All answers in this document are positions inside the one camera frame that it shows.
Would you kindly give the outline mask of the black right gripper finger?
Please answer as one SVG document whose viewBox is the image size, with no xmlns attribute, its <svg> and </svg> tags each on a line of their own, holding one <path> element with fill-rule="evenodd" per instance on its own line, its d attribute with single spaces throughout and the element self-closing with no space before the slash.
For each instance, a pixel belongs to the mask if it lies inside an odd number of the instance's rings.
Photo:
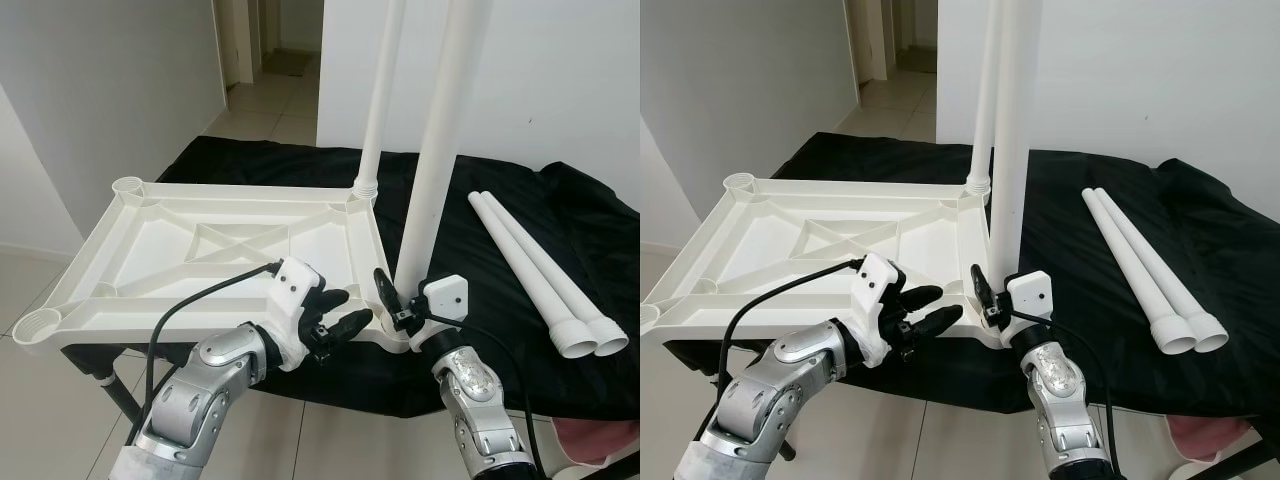
<svg viewBox="0 0 1280 480">
<path fill-rule="evenodd" d="M 996 323 L 996 293 L 978 264 L 970 265 L 970 275 L 983 319 L 987 323 Z"/>
<path fill-rule="evenodd" d="M 392 279 L 387 275 L 385 270 L 381 268 L 374 269 L 374 284 L 378 289 L 378 296 L 384 306 L 385 311 L 392 319 L 398 319 L 399 312 L 403 310 L 401 305 L 401 298 L 394 288 Z"/>
</svg>

